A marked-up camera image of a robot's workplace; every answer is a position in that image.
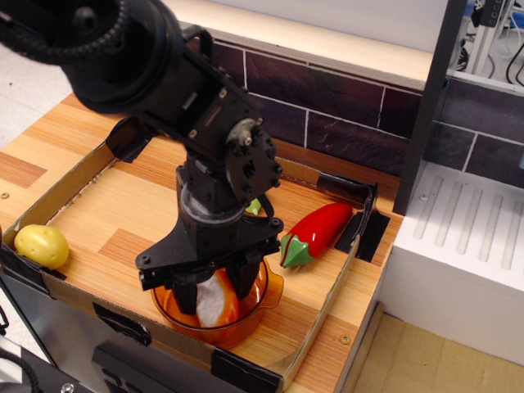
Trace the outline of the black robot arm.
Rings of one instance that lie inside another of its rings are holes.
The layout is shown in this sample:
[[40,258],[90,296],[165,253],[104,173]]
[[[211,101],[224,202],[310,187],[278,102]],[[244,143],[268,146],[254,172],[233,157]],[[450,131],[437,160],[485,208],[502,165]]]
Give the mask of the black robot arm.
[[[246,90],[213,65],[210,33],[181,29],[159,1],[4,1],[1,41],[61,67],[84,106],[119,116],[116,132],[141,144],[163,133],[185,146],[178,220],[137,257],[142,287],[172,289],[192,314],[198,285],[224,269],[237,297],[248,296],[280,246],[283,224],[265,194],[282,167]],[[245,214],[255,200],[263,219]]]

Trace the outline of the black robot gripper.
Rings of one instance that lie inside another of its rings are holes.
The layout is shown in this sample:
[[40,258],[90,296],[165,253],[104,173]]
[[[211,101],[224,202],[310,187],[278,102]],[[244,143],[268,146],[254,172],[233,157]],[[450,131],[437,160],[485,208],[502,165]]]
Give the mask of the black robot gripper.
[[234,223],[178,219],[174,229],[136,258],[143,290],[172,287],[183,314],[197,312],[198,287],[217,269],[226,268],[239,300],[254,285],[265,256],[280,249],[279,218],[243,215]]

